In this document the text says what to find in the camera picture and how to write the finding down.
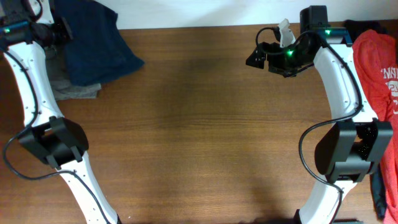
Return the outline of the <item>navy blue shorts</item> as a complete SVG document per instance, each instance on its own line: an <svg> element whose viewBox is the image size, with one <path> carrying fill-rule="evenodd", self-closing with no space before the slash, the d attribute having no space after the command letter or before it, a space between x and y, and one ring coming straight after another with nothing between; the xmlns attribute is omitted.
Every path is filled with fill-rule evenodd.
<svg viewBox="0 0 398 224"><path fill-rule="evenodd" d="M55 0L54 4L54 14L65 18L73 36L64 47L73 85L112 82L144 66L121 37L118 14L112 9L97 1Z"/></svg>

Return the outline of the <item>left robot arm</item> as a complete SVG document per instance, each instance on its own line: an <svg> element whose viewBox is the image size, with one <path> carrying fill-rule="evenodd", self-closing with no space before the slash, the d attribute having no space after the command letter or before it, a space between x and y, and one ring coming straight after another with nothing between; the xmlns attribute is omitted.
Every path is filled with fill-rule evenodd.
<svg viewBox="0 0 398 224"><path fill-rule="evenodd" d="M63 17L54 17L50 1L1 1L1 52L12 69L21 97L24 127L2 150L5 165L22 179L7 159L14 140L61 176L72 191L87 223L120 223L90 166L83 128L64 117L54 98L45 49L72 40Z"/></svg>

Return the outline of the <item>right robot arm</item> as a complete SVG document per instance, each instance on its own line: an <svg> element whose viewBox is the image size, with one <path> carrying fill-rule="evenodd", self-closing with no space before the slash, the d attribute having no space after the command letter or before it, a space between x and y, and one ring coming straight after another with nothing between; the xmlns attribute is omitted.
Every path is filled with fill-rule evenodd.
<svg viewBox="0 0 398 224"><path fill-rule="evenodd" d="M335 223L341 204L365 176L376 171L393 136L390 122L371 108L354 63L353 42L344 27L332 27L326 6L300 11L300 35L288 20L272 28L274 43L256 42L246 64L290 78L314 67L330 105L330 127L315 147L315 179L305 205L291 223Z"/></svg>

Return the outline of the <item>grey folded shorts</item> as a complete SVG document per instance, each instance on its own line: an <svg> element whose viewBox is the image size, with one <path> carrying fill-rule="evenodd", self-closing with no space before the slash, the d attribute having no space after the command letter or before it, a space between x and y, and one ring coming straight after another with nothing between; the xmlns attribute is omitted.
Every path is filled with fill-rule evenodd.
<svg viewBox="0 0 398 224"><path fill-rule="evenodd" d="M95 99L97 97L98 92L102 89L99 83L88 86L78 86L71 83L61 47L45 48L45 56L47 75L56 101Z"/></svg>

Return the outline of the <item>black garment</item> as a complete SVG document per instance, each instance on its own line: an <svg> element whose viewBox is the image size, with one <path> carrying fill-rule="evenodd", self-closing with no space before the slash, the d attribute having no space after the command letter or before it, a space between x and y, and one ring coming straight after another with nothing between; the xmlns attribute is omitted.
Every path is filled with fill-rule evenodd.
<svg viewBox="0 0 398 224"><path fill-rule="evenodd" d="M377 21L346 20L343 26L347 28L353 42L367 30L373 30L378 34L388 34L387 29ZM380 166L378 166L376 171L370 175L370 185L377 219L383 221L386 216L387 203L386 190Z"/></svg>

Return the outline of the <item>red t-shirt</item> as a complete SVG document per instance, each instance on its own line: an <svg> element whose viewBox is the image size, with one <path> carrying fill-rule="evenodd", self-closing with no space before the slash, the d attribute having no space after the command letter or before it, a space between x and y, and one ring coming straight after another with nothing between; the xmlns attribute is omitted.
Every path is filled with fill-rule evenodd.
<svg viewBox="0 0 398 224"><path fill-rule="evenodd" d="M380 166L386 188L384 223L397 223L397 55L390 35L367 30L353 44L355 68L363 91L379 120L388 121L393 137Z"/></svg>

